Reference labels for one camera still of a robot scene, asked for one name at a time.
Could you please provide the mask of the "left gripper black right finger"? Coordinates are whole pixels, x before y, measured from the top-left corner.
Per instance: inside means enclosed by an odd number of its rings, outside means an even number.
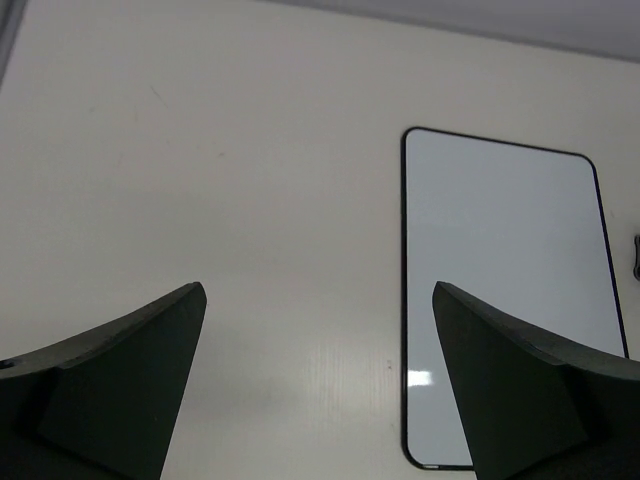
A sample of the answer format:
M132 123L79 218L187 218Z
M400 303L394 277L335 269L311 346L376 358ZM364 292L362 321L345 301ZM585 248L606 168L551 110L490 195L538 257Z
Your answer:
M636 479L639 364L439 282L432 307L479 479Z

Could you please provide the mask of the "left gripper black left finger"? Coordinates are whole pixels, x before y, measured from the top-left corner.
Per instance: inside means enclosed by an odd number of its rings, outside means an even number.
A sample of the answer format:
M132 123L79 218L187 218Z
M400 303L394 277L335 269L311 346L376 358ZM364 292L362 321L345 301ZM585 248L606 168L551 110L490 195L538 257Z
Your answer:
M189 283L2 360L2 478L160 478L206 307Z

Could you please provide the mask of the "red and black whiteboard eraser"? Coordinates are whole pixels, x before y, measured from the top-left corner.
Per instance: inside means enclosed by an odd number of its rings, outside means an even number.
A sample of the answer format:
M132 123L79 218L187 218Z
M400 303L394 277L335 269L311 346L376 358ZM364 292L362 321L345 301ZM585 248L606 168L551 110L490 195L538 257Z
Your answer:
M637 281L640 281L640 235L634 236L634 265L633 275Z

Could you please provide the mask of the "white whiteboard with black rim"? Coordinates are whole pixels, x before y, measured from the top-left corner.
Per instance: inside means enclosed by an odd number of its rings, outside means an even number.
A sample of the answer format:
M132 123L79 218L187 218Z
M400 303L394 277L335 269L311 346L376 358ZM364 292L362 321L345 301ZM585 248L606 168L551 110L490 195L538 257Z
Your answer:
M434 287L626 356L597 171L578 153L425 127L400 145L402 447L420 469L467 471Z

